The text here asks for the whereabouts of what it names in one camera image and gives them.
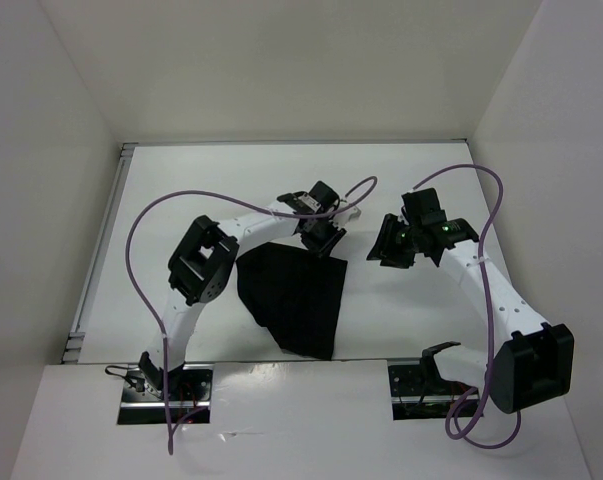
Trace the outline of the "black skirt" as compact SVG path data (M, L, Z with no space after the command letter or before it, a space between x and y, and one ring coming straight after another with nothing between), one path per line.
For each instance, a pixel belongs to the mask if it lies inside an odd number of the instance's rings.
M237 292L280 350L330 361L348 262L266 243L236 261Z

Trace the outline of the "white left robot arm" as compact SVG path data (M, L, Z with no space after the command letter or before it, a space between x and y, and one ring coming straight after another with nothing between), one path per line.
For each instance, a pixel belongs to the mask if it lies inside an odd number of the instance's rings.
M169 295L158 311L138 282L131 283L154 317L157 333L142 352L144 386L157 399L173 397L180 387L187 345L207 304L225 290L237 259L268 242L298 235L310 254L323 258L345 235L351 205L324 182L278 196L258 207L218 194L244 206L248 214L215 221L195 218L168 260Z

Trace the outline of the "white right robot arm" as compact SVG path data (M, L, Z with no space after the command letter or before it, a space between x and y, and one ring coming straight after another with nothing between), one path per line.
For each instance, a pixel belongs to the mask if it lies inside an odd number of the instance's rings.
M536 312L479 249L480 237L462 219L448 219L433 188L406 193L399 215L384 216L367 255L383 267L408 269L430 259L452 279L480 318L493 327L490 353L447 341L423 350L419 380L431 393L452 382L486 391L512 414L567 394L574 336Z

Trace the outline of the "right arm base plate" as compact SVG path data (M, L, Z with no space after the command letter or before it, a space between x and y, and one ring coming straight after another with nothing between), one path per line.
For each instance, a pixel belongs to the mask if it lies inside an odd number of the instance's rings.
M444 419L452 404L470 387L446 380L427 380L417 359L387 365L394 421Z

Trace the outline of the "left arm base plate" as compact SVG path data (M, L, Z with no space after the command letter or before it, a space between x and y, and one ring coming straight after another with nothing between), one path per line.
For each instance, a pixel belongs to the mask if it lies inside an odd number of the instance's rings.
M123 378L123 388L117 424L124 426L164 425L163 397L146 382L137 366L121 373L110 372ZM210 420L213 368L211 365L186 364L176 387L169 396L171 422L176 423L192 411L186 424L207 424Z

